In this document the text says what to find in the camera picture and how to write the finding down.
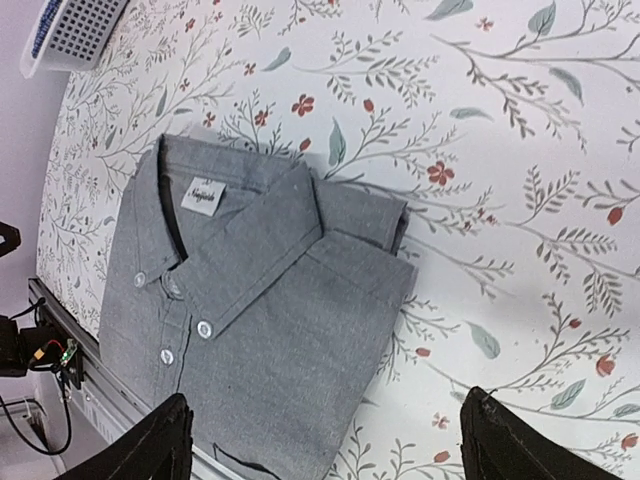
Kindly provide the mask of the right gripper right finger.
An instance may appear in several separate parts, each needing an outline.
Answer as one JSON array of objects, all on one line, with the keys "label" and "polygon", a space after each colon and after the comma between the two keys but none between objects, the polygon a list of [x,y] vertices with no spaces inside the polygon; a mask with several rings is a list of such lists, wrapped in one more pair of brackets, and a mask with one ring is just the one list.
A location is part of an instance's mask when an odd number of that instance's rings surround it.
[{"label": "right gripper right finger", "polygon": [[610,480],[615,476],[547,439],[475,386],[460,410],[467,480]]}]

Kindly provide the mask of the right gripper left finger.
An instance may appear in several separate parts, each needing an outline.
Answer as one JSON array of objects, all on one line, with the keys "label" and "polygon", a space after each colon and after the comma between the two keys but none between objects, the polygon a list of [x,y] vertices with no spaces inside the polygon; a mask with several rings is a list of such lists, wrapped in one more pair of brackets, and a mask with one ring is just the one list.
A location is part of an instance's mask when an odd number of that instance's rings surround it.
[{"label": "right gripper left finger", "polygon": [[177,393],[82,464],[84,479],[188,479],[193,411]]}]

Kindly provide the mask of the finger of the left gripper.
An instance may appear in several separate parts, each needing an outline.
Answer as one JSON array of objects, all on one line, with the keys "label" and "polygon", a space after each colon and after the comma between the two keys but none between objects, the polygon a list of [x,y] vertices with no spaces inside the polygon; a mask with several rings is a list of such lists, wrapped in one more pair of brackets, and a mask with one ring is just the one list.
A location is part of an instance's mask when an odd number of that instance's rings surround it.
[{"label": "finger of the left gripper", "polygon": [[17,227],[0,222],[0,257],[15,251],[21,245],[21,234]]}]

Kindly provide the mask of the white plastic laundry basket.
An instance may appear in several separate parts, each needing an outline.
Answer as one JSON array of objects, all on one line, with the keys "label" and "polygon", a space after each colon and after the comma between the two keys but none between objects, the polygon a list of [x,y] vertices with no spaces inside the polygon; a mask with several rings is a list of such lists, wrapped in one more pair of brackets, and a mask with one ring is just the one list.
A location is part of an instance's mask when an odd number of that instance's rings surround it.
[{"label": "white plastic laundry basket", "polygon": [[38,57],[33,59],[31,50],[38,21],[47,3],[44,2],[40,8],[20,59],[20,73],[26,79],[39,71],[93,69],[128,1],[62,0]]}]

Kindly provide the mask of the blue checked shirt in basket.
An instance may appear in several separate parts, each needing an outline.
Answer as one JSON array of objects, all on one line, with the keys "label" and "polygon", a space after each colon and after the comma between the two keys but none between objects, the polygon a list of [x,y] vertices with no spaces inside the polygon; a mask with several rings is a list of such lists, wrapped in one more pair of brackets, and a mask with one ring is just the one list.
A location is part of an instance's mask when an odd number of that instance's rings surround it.
[{"label": "blue checked shirt in basket", "polygon": [[38,26],[31,50],[31,57],[36,59],[45,42],[46,36],[54,22],[62,0],[49,0],[38,21]]}]

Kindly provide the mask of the floral patterned tablecloth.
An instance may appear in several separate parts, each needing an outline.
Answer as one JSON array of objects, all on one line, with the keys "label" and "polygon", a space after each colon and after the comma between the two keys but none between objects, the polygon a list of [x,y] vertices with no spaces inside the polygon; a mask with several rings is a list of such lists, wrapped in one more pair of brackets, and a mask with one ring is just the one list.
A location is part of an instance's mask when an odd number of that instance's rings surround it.
[{"label": "floral patterned tablecloth", "polygon": [[408,203],[419,282],[330,478],[462,478],[476,385],[638,477],[637,2],[131,2],[69,79],[43,192],[37,274],[89,335],[164,132]]}]

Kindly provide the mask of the aluminium front rail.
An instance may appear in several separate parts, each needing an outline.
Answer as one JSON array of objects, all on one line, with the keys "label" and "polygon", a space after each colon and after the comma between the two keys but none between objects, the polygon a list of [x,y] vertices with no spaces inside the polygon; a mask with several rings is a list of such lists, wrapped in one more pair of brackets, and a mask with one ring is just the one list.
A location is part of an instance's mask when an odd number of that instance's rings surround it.
[{"label": "aluminium front rail", "polygon": [[98,342],[41,280],[31,278],[28,289],[30,302],[40,298],[46,300],[35,320],[53,324],[79,344],[81,380],[73,380],[64,392],[60,392],[53,377],[44,375],[37,380],[36,387],[36,398],[45,409],[42,418],[46,440],[55,449],[66,441],[63,403],[69,403],[72,440],[57,460],[57,469],[64,473],[116,441],[150,409],[104,368]]}]

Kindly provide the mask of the grey long sleeve shirt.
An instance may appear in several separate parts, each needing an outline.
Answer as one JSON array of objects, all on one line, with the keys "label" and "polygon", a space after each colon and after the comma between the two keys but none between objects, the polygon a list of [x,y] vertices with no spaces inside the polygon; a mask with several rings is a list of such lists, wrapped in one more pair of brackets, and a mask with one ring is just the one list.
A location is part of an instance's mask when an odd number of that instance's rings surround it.
[{"label": "grey long sleeve shirt", "polygon": [[149,407],[183,394],[238,475],[322,479],[415,282],[407,223],[301,161],[163,135],[122,194],[101,360]]}]

